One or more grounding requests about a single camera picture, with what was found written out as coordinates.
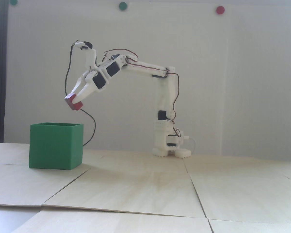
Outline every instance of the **green box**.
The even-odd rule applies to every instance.
[[[30,126],[29,167],[71,170],[82,163],[83,124]]]

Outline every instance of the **red block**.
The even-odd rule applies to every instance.
[[[80,108],[82,108],[83,106],[83,103],[80,101],[80,102],[77,102],[77,103],[72,103],[72,100],[77,96],[77,94],[75,93],[70,93],[68,94],[66,97],[65,97],[65,101],[67,102],[67,104],[69,105],[69,107],[72,109],[72,110],[79,110]]]

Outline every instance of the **white cable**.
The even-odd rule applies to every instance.
[[[192,150],[192,154],[193,154],[193,153],[194,153],[194,151],[195,151],[195,147],[196,147],[196,141],[195,141],[195,139],[194,139],[194,138],[189,138],[189,139],[193,140],[193,142],[194,142],[194,149]]]

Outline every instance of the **black wire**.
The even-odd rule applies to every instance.
[[[96,132],[96,121],[95,121],[95,119],[91,116],[91,114],[89,114],[88,112],[86,112],[85,110],[83,110],[83,109],[81,109],[80,108],[80,110],[82,111],[82,112],[85,112],[87,115],[89,115],[92,119],[93,119],[93,121],[94,121],[94,123],[95,123],[95,127],[94,127],[94,132],[93,132],[93,134],[92,134],[92,136],[90,137],[90,139],[83,145],[83,146],[85,146],[87,143],[89,143],[90,142],[90,140],[92,140],[92,138],[93,138],[93,136],[94,136],[94,134],[95,134],[95,132]]]
[[[71,45],[71,50],[70,50],[70,59],[69,59],[69,66],[68,66],[68,70],[67,70],[67,74],[66,74],[66,78],[65,78],[65,93],[66,93],[66,96],[67,96],[67,77],[68,77],[69,70],[70,70],[70,66],[71,66],[72,49],[73,49],[73,46],[75,45],[75,43],[76,43],[77,41],[78,41],[78,40],[76,40],[76,41]],[[95,132],[96,132],[96,121],[95,121],[95,119],[91,116],[91,114],[89,114],[88,112],[86,112],[85,110],[83,110],[83,109],[81,109],[81,108],[80,108],[80,110],[81,110],[82,112],[86,113],[87,115],[89,115],[89,116],[93,119],[93,121],[94,121],[94,123],[95,123],[94,132],[93,132],[92,136],[90,137],[90,139],[89,139],[89,140],[88,140],[88,141],[83,145],[83,146],[85,146],[87,143],[89,143],[89,142],[92,140],[92,138],[93,138],[93,136],[94,136],[94,134],[95,134]]]

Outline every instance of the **white wall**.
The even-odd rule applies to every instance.
[[[45,121],[84,123],[90,137],[91,119],[63,100],[70,45],[80,39],[92,42],[98,59],[122,47],[141,61],[175,66],[176,126],[196,139],[196,152],[219,154],[228,15],[216,15],[212,4],[131,2],[121,12],[117,3],[91,2],[22,0],[9,8],[5,141],[28,143],[30,124]],[[75,50],[68,90],[84,61]],[[83,101],[97,121],[87,148],[151,151],[155,89],[152,77],[122,73]]]
[[[291,159],[291,7],[229,10],[222,154]]]
[[[103,51],[128,48],[141,61],[180,75],[176,126],[195,153],[291,159],[291,7],[187,3],[22,0],[9,8],[6,142],[28,143],[33,123],[91,119],[64,102],[69,49],[76,39]],[[237,1],[291,5],[290,1]],[[68,90],[84,71],[75,50]],[[83,101],[97,121],[87,148],[151,151],[156,80],[122,73]]]

